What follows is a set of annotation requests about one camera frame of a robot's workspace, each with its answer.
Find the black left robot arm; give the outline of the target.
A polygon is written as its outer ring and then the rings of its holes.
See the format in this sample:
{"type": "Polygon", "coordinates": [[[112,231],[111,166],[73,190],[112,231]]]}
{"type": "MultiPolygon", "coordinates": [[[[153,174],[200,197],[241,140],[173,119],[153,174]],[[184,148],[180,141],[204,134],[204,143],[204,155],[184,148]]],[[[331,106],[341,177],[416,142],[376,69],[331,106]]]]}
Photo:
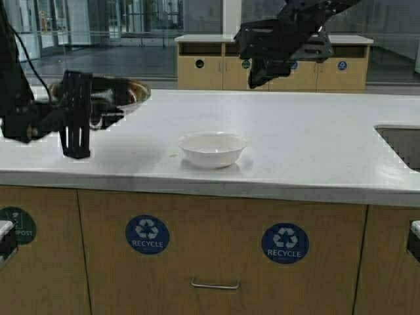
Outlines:
{"type": "Polygon", "coordinates": [[[11,26],[1,7],[1,132],[6,139],[29,144],[58,133],[65,156],[88,158],[93,76],[66,71],[61,82],[62,96],[37,101],[19,61],[23,40],[11,26]]]}

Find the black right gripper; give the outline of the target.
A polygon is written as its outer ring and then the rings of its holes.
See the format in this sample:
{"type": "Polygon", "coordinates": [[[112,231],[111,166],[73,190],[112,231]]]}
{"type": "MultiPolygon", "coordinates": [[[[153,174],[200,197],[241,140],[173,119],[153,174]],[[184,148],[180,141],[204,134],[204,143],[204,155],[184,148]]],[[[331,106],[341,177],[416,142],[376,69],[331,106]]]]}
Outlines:
{"type": "Polygon", "coordinates": [[[288,77],[292,62],[284,60],[324,62],[332,57],[331,41],[322,29],[332,16],[331,3],[285,3],[277,19],[242,23],[234,43],[241,59],[252,59],[249,88],[288,77]]]}

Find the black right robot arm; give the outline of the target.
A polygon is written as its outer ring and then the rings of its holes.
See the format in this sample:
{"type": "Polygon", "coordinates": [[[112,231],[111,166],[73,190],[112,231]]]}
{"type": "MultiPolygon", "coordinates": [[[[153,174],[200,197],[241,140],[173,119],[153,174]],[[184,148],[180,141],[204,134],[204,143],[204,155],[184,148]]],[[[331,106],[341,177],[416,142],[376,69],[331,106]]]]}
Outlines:
{"type": "MultiPolygon", "coordinates": [[[[241,60],[251,63],[247,86],[256,89],[289,77],[296,60],[324,62],[333,54],[324,25],[356,1],[285,1],[273,18],[243,22],[234,36],[241,60]]],[[[107,129],[152,95],[149,86],[125,78],[94,77],[87,97],[86,124],[107,129]]]]}

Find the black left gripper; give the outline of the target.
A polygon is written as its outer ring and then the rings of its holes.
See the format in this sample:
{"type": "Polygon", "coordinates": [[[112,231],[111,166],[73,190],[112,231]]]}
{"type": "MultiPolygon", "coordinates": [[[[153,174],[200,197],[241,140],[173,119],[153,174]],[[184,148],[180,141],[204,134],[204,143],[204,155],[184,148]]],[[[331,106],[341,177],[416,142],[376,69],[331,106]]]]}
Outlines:
{"type": "Polygon", "coordinates": [[[24,98],[3,101],[3,136],[29,143],[53,132],[60,132],[63,154],[85,159],[89,149],[90,130],[106,130],[122,120],[125,114],[105,101],[91,105],[93,75],[67,70],[62,80],[61,102],[43,102],[24,98]]]}

